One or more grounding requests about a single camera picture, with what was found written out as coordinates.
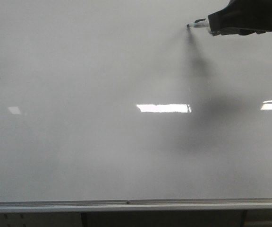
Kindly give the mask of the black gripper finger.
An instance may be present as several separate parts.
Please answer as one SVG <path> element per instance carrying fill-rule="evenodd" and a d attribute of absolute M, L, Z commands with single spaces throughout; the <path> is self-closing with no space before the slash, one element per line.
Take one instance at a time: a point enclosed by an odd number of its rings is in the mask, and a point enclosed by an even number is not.
<path fill-rule="evenodd" d="M 218 35 L 240 35 L 240 36 L 246 36 L 251 34 L 265 34 L 266 31 L 258 31 L 258 30 L 246 30 L 246 29 L 238 29 L 238 28 L 225 28 L 221 30 L 216 31 L 210 31 L 210 34 L 212 36 L 218 36 Z"/>
<path fill-rule="evenodd" d="M 272 31 L 272 0 L 231 0 L 207 18 L 211 31 Z"/>

